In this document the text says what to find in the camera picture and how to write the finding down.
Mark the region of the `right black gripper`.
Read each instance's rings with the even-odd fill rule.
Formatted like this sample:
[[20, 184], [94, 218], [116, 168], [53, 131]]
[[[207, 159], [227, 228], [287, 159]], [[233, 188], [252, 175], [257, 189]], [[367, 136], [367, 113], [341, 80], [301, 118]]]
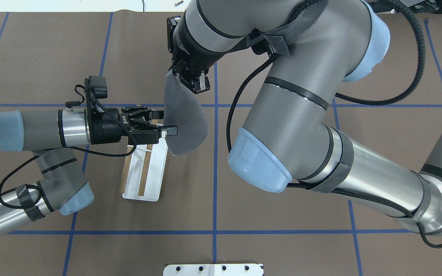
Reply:
[[221, 59], [221, 53], [200, 46], [191, 36], [185, 18], [167, 18], [167, 48], [172, 54], [170, 70], [183, 82], [191, 84], [191, 92], [199, 94], [211, 89], [207, 74]]

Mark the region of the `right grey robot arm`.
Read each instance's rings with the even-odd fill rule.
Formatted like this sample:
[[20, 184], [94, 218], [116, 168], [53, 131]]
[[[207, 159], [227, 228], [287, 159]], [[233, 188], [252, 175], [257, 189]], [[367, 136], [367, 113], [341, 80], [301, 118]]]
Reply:
[[416, 173], [373, 152], [323, 118], [342, 82], [367, 76], [391, 35], [363, 0], [192, 0], [167, 19], [172, 65], [165, 82], [167, 140], [182, 155], [206, 138], [196, 93], [225, 54], [254, 47], [271, 66], [251, 110], [228, 144], [228, 164], [246, 182], [279, 193], [296, 187], [340, 193], [406, 229], [442, 235], [442, 134]]

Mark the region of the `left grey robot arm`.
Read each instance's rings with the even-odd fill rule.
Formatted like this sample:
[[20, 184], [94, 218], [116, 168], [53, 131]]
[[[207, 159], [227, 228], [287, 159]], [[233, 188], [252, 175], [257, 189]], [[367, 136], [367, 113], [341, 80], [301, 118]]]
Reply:
[[[13, 110], [15, 107], [0, 106], [0, 112]], [[73, 154], [77, 158], [76, 163], [84, 168], [84, 176], [91, 184], [95, 196], [93, 203], [85, 208], [86, 211], [99, 210], [101, 206], [99, 200], [103, 199], [103, 196], [99, 194], [99, 189], [102, 187], [110, 187], [112, 191], [106, 192], [106, 195], [122, 201], [117, 191], [124, 158], [89, 155], [82, 151], [74, 151]], [[33, 154], [29, 151], [0, 151], [0, 183], [11, 171], [32, 157]], [[37, 161], [34, 160], [5, 182], [2, 191], [10, 190], [10, 192], [4, 196], [4, 199], [11, 204], [17, 204], [18, 199], [13, 189], [24, 184], [35, 185], [41, 180], [43, 180], [43, 175]], [[31, 221], [23, 210], [10, 209], [10, 215], [17, 219], [23, 218], [23, 223], [17, 223], [16, 227], [11, 227], [10, 230], [5, 230], [0, 235], [1, 247], [29, 246], [33, 242], [44, 242], [44, 238], [67, 240], [72, 229], [73, 216], [61, 215], [59, 211], [46, 213], [44, 218], [35, 222]]]

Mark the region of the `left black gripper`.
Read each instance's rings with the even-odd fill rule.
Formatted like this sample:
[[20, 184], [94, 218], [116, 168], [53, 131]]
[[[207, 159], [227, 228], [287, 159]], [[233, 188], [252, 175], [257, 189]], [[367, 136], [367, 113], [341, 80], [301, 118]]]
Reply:
[[99, 112], [97, 107], [87, 108], [87, 124], [91, 136], [91, 144], [118, 143], [121, 138], [127, 137], [128, 144], [137, 145], [156, 144], [156, 139], [168, 136], [177, 136], [178, 126], [156, 126], [151, 120], [164, 119], [164, 110], [152, 110], [148, 107], [105, 108], [112, 114]]

